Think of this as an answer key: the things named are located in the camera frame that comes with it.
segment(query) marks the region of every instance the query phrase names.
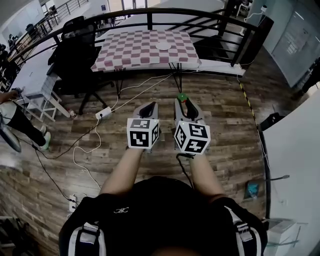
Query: black pants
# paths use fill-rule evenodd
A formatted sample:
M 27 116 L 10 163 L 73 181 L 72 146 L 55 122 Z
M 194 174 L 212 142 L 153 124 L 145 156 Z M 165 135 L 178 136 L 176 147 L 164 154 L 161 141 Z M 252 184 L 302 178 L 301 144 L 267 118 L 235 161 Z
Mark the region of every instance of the black pants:
M 20 111 L 18 107 L 16 108 L 13 118 L 10 120 L 10 122 L 7 125 L 27 135 L 31 140 L 37 143 L 38 146 L 40 147 L 46 144 L 46 140 L 43 137 L 41 131 L 36 129 L 31 124 L 28 118 Z
M 309 79 L 305 82 L 304 86 L 302 87 L 302 91 L 306 93 L 310 89 L 310 87 L 314 86 L 319 81 L 320 81 L 320 64 L 313 69 Z

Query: metal railing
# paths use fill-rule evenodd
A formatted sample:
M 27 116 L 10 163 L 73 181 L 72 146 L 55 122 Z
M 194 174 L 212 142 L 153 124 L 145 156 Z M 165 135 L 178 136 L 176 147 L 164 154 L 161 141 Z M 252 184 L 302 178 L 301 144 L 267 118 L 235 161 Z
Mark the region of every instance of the metal railing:
M 236 50 L 229 50 L 229 49 L 224 49 L 224 48 L 216 48 L 216 47 L 211 47 L 207 46 L 208 48 L 211 48 L 213 50 L 219 50 L 219 51 L 224 51 L 228 53 L 233 53 L 233 57 L 219 57 L 216 56 L 217 59 L 220 59 L 222 62 L 227 62 L 230 63 L 230 65 L 233 67 L 236 63 L 239 63 L 240 65 L 242 64 L 242 68 L 247 69 L 252 61 L 255 59 L 256 55 L 258 54 L 258 51 L 262 47 L 272 25 L 273 21 L 264 16 L 262 18 L 262 21 L 260 22 L 259 26 L 256 27 L 254 25 L 251 25 L 249 23 L 245 23 L 242 21 L 239 21 L 237 19 L 230 18 L 228 16 L 220 15 L 217 13 L 210 13 L 210 12 L 205 12 L 205 11 L 199 11 L 199 10 L 191 10 L 191 9 L 182 9 L 182 8 L 140 8 L 140 9 L 129 9 L 129 10 L 122 10 L 122 11 L 116 11 L 116 12 L 109 12 L 97 16 L 93 16 L 91 18 L 88 18 L 85 20 L 85 22 L 92 23 L 92 22 L 99 22 L 101 20 L 107 20 L 111 18 L 116 18 L 116 17 L 123 17 L 126 15 L 145 15 L 146 14 L 146 19 L 145 22 L 141 23 L 132 23 L 132 24 L 125 24 L 125 25 L 117 25 L 117 26 L 112 26 L 112 27 L 106 27 L 102 29 L 97 29 L 95 33 L 98 32 L 106 32 L 109 30 L 114 30 L 114 29 L 120 29 L 120 28 L 129 28 L 129 27 L 142 27 L 142 29 L 148 29 L 152 30 L 154 29 L 154 26 L 174 26 L 174 28 L 179 28 L 179 27 L 188 27 L 188 28 L 199 28 L 199 29 L 204 29 L 204 30 L 214 30 L 218 31 L 218 33 L 223 35 L 224 33 L 229 33 L 233 35 L 237 35 L 238 37 L 241 38 L 240 41 L 230 41 L 230 40 L 225 40 L 221 38 L 221 36 L 218 37 L 211 37 L 211 36 L 204 36 L 204 35 L 196 35 L 196 34 L 190 34 L 191 38 L 196 38 L 196 39 L 206 39 L 212 42 L 224 42 L 224 43 L 229 43 L 237 46 Z M 216 27 L 213 25 L 203 25 L 203 24 L 192 24 L 188 22 L 153 22 L 153 14 L 174 14 L 174 15 L 188 15 L 188 16 L 195 16 L 197 19 L 200 18 L 208 18 L 212 21 L 219 21 L 219 23 L 223 24 L 233 24 L 240 26 L 241 28 L 246 29 L 244 35 L 241 35 L 240 33 L 236 33 L 230 30 L 225 29 L 225 26 L 220 26 Z M 53 31 L 49 33 L 48 35 L 39 38 L 35 42 L 33 42 L 31 45 L 27 46 L 22 52 L 17 54 L 11 61 L 16 61 L 17 59 L 21 58 L 25 53 L 31 51 L 34 49 L 36 46 L 39 44 L 54 38 L 56 41 L 56 44 L 51 45 L 50 47 L 47 47 L 43 49 L 42 51 L 37 52 L 36 54 L 27 57 L 24 59 L 22 62 L 26 62 L 29 59 L 33 58 L 34 56 L 51 49 L 58 44 L 60 44 L 60 41 L 58 39 L 58 35 L 60 35 L 63 32 L 63 29 L 58 29 L 56 31 Z M 89 33 L 83 33 L 81 36 L 85 36 L 88 34 L 91 34 L 92 32 Z M 101 43 L 103 42 L 104 39 L 101 40 L 96 40 L 95 43 Z M 243 52 L 245 44 L 248 44 L 248 47 L 246 51 Z
M 26 58 L 32 53 L 32 51 L 24 52 L 28 46 L 32 45 L 37 40 L 48 35 L 54 27 L 56 27 L 66 16 L 71 15 L 71 13 L 80 8 L 83 4 L 87 3 L 89 0 L 69 0 L 68 2 L 57 7 L 55 11 L 47 13 L 46 16 L 40 20 L 37 24 L 33 26 L 30 32 L 27 32 L 22 36 L 13 46 L 13 48 L 8 53 L 7 58 L 9 60 L 15 59 L 17 64 L 20 65 L 24 62 Z

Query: human arm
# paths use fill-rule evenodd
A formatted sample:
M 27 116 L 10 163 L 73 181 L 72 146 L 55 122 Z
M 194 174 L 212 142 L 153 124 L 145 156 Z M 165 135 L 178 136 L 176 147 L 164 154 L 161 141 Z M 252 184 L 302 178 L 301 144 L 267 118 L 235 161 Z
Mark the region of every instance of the human arm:
M 16 90 L 0 93 L 0 104 L 7 102 L 8 100 L 16 97 L 17 95 L 18 95 L 18 92 Z
M 121 195 L 130 191 L 136 180 L 143 151 L 143 149 L 128 148 L 102 185 L 100 194 Z
M 214 200 L 225 197 L 225 190 L 219 182 L 206 155 L 196 154 L 189 158 L 194 188 L 202 195 Z

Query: green object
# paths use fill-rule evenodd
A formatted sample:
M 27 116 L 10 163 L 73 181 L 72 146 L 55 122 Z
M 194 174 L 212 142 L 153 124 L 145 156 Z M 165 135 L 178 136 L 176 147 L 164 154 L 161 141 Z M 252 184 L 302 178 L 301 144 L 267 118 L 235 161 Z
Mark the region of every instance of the green object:
M 185 102 L 185 101 L 187 100 L 187 98 L 188 98 L 188 96 L 187 96 L 185 93 L 183 93 L 183 92 L 181 92 L 181 93 L 178 94 L 178 99 L 179 99 L 181 102 Z

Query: hand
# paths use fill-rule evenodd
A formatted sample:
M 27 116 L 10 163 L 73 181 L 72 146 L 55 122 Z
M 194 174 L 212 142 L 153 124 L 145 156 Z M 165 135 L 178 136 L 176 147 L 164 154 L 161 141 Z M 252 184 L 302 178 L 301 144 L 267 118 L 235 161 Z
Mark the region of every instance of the hand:
M 18 97 L 19 92 L 17 90 L 10 91 L 10 99 L 14 100 Z

